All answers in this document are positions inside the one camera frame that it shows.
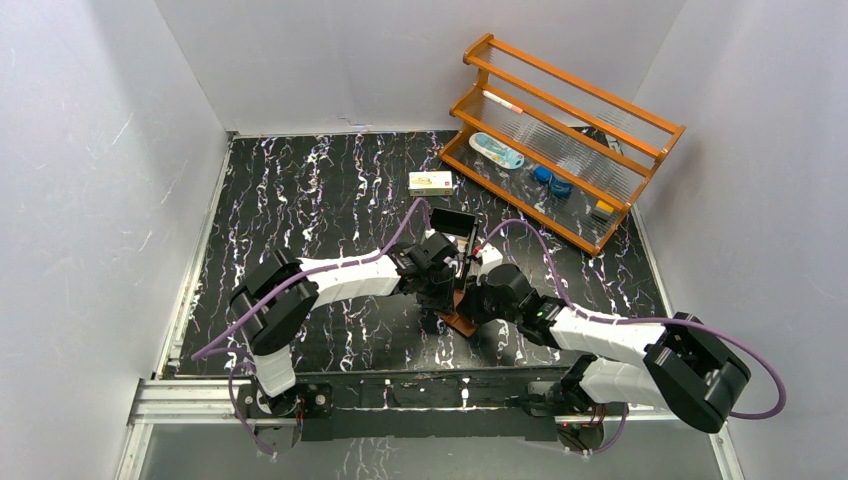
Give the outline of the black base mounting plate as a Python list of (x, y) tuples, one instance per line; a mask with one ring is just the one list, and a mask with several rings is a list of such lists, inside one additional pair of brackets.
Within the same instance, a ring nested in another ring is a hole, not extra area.
[(617, 421), (619, 404), (567, 411), (548, 391), (563, 366), (298, 374), (308, 441), (519, 437), (554, 441), (567, 424)]

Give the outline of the black card tray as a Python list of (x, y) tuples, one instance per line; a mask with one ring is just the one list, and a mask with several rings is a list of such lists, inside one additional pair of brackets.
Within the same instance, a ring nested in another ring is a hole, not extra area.
[(461, 257), (458, 260), (458, 278), (465, 281), (478, 247), (478, 216), (469, 212), (435, 207), (430, 213), (429, 223), (433, 230), (454, 238)]

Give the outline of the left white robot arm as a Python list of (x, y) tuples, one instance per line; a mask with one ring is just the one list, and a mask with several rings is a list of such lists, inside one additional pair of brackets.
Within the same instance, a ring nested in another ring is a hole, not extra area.
[(248, 341), (260, 403), (275, 416), (294, 411), (299, 400), (290, 344), (317, 307), (359, 297), (415, 295), (451, 306), (454, 280), (465, 248), (441, 232), (420, 243), (400, 242), (378, 251), (339, 259), (299, 259), (286, 249), (274, 253), (238, 285), (229, 313), (247, 320)]

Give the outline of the orange wooden shelf rack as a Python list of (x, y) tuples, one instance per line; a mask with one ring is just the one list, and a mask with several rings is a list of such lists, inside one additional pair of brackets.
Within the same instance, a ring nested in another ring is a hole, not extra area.
[[(450, 108), (459, 133), (440, 156), (450, 167), (585, 252), (599, 253), (676, 146), (686, 128), (665, 120), (487, 33), (469, 46), (472, 86)], [(489, 90), (524, 110), (516, 114), (482, 95)], [(468, 143), (485, 132), (525, 157), (517, 170), (498, 167)], [(533, 169), (570, 182), (554, 197)], [(590, 215), (601, 200), (608, 221)]]

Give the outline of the white pink marker pen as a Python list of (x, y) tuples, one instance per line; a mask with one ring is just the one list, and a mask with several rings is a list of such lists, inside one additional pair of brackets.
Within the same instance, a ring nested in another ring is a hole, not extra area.
[(510, 110), (510, 111), (512, 111), (516, 114), (522, 114), (524, 112), (524, 110), (522, 108), (520, 108), (519, 106), (501, 98), (500, 96), (496, 95), (495, 93), (493, 93), (489, 90), (483, 90), (482, 95), (485, 98), (489, 99), (490, 101), (492, 101), (492, 102), (500, 105), (501, 107), (508, 109), (508, 110)]

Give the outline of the brown leather card holder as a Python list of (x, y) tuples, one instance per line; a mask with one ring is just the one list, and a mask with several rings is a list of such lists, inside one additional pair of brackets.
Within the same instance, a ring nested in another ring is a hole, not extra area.
[(474, 333), (477, 331), (478, 326), (462, 315), (458, 311), (458, 306), (461, 303), (465, 296), (465, 292), (462, 290), (454, 290), (452, 294), (452, 301), (454, 312), (453, 313), (445, 313), (441, 311), (437, 311), (437, 317), (442, 320), (446, 325), (451, 327), (453, 330), (458, 332), (464, 338), (471, 338)]

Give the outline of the light blue packaged item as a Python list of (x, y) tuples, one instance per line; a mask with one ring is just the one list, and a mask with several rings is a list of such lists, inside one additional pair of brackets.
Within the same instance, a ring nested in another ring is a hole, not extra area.
[(523, 154), (485, 132), (472, 134), (468, 143), (474, 151), (500, 168), (517, 170), (525, 163)]

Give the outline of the yellow black small block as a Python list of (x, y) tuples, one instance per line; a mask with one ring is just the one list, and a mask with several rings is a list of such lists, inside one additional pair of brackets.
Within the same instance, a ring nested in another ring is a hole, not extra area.
[(598, 200), (592, 207), (590, 215), (601, 221), (608, 221), (616, 215), (616, 210), (613, 206)]

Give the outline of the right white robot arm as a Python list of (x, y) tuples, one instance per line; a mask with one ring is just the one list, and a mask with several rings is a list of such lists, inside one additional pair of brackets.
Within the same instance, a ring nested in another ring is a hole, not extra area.
[(537, 408), (587, 414), (603, 404), (637, 404), (716, 433), (751, 378), (739, 356), (693, 318), (636, 323), (593, 312), (541, 294), (513, 264), (472, 280), (457, 310), (474, 324), (504, 320), (534, 344), (579, 353), (558, 385), (532, 395)]

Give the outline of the aluminium frame rail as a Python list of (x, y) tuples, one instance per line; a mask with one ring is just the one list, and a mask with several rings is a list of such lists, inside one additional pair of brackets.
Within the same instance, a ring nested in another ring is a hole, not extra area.
[(121, 479), (739, 479), (726, 433), (697, 433), (634, 409), (619, 440), (588, 458), (518, 437), (377, 436), (352, 422), (339, 439), (295, 442), (292, 420), (263, 423), (275, 456), (237, 420), (225, 380), (140, 384)]

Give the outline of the blue round cap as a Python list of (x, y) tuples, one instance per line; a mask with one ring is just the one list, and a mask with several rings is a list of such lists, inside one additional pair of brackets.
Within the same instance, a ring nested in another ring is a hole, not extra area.
[(574, 186), (570, 182), (552, 177), (549, 180), (548, 188), (554, 197), (564, 199), (571, 195)]
[(538, 165), (533, 169), (533, 178), (541, 184), (548, 184), (552, 176), (552, 172), (544, 166)]

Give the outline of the small yellow white box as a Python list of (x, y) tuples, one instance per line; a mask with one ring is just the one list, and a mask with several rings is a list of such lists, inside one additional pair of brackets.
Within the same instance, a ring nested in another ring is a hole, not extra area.
[(408, 193), (412, 197), (449, 196), (454, 190), (450, 171), (414, 171), (408, 174)]

